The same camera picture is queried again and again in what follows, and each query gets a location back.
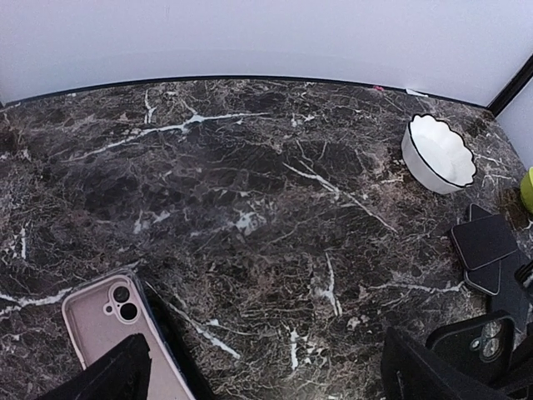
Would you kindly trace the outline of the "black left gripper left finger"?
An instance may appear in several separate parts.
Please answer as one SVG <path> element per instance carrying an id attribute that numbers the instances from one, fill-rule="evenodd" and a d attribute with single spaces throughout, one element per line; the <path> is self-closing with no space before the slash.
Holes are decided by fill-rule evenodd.
<path id="1" fill-rule="evenodd" d="M 150 357 L 146 339 L 130 335 L 76 377 L 43 394 L 41 400 L 146 399 Z"/>

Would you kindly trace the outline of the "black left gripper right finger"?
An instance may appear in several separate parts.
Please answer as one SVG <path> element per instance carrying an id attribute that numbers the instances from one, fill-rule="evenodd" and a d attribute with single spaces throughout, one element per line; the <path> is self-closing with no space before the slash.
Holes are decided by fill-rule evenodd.
<path id="1" fill-rule="evenodd" d="M 393 327 L 386 331 L 381 380 L 388 399 L 506 399 Z"/>

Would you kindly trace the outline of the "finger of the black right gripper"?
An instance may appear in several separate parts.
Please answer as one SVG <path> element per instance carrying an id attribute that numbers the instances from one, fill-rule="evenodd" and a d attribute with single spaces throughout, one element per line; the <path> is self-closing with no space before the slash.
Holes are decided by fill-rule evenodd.
<path id="1" fill-rule="evenodd" d="M 516 281 L 515 272 L 529 261 L 521 250 L 501 259 L 500 291 L 490 298 L 487 306 L 489 313 L 500 310 L 507 312 L 513 318 L 515 330 L 519 333 L 526 332 L 530 304 Z"/>

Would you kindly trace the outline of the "pink phone case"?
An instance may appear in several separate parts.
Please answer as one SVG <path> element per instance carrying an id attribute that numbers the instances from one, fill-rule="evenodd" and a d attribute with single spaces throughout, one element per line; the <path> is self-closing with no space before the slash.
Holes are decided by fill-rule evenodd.
<path id="1" fill-rule="evenodd" d="M 147 397 L 195 397 L 132 270 L 120 268 L 75 288 L 62 302 L 62 316 L 83 369 L 124 338 L 140 333 L 152 360 Z"/>

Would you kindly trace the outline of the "pink phone dark screen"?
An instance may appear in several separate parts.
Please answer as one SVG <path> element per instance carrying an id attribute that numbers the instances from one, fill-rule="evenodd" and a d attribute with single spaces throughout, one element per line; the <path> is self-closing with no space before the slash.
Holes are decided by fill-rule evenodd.
<path id="1" fill-rule="evenodd" d="M 483 268 L 516 252 L 505 218 L 498 214 L 454 226 L 451 240 L 467 270 Z"/>

